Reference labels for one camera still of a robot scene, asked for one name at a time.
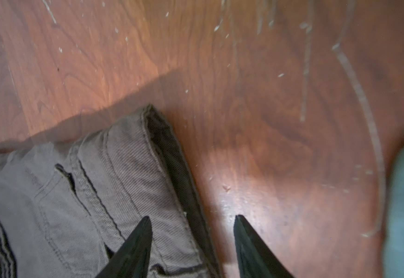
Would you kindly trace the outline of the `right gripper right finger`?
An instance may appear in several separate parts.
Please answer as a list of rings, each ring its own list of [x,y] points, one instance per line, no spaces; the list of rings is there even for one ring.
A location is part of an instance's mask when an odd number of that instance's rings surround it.
[[[233,230],[241,278],[293,278],[243,215],[235,216]]]

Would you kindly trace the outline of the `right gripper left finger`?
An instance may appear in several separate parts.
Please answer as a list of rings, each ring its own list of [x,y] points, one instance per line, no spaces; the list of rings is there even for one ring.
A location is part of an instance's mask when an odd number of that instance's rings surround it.
[[[152,246],[152,224],[142,218],[96,278],[146,278]]]

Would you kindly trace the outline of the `brown trousers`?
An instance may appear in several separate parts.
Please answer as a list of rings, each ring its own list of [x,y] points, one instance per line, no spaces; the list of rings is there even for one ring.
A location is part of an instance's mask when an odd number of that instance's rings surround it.
[[[74,142],[0,153],[0,278],[94,278],[146,216],[148,277],[221,277],[181,146],[152,105]]]

